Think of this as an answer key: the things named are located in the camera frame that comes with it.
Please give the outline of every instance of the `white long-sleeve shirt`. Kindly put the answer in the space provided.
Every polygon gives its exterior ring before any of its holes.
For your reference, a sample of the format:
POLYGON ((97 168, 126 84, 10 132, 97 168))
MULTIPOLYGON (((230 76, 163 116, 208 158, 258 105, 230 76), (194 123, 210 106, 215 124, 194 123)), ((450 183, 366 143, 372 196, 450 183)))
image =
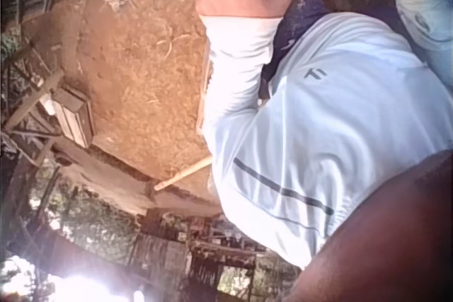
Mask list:
POLYGON ((306 267, 384 181, 453 145, 450 93, 381 21, 323 17, 258 110, 280 19, 202 20, 214 65, 203 132, 223 210, 294 265, 306 267))

